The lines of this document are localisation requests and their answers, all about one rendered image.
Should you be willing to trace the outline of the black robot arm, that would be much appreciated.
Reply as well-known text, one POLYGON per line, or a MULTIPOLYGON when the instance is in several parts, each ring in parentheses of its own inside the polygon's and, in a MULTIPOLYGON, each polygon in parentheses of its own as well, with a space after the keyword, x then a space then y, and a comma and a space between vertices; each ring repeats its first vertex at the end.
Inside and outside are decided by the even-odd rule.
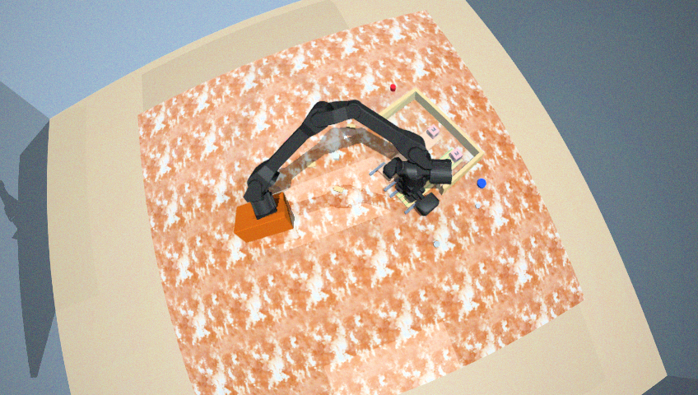
POLYGON ((296 129, 273 154, 257 165, 247 180, 244 194, 246 202, 251 202, 256 219, 277 212, 277 204, 271 192, 278 176, 277 172, 290 156, 308 139, 322 132, 329 125, 355 119, 368 129, 390 141, 407 161, 398 161, 396 174, 402 174, 406 184, 425 186, 431 184, 452 184, 451 159, 431 159, 423 137, 414 132, 398 128, 386 118, 363 105, 359 100, 343 100, 315 104, 304 122, 296 129))

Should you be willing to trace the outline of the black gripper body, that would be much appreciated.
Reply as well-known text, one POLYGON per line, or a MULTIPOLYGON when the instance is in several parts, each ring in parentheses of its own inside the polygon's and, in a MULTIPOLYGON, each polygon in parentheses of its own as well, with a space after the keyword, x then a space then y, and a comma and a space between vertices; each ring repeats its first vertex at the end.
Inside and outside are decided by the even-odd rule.
MULTIPOLYGON (((402 161, 399 157, 393 158, 390 162, 383 168, 383 172, 391 179, 394 174, 396 174, 396 164, 398 161, 402 161)), ((423 180, 416 186, 411 186, 406 184, 403 180, 403 175, 398 174, 399 180, 397 180, 398 185, 403 189, 403 191, 410 197, 412 196, 418 202, 416 204, 416 209, 423 215, 427 216, 429 212, 432 212, 439 205, 438 198, 431 192, 426 197, 422 194, 425 188, 421 186, 423 180, 426 180, 424 176, 423 180), (420 200, 419 200, 420 199, 420 200)))

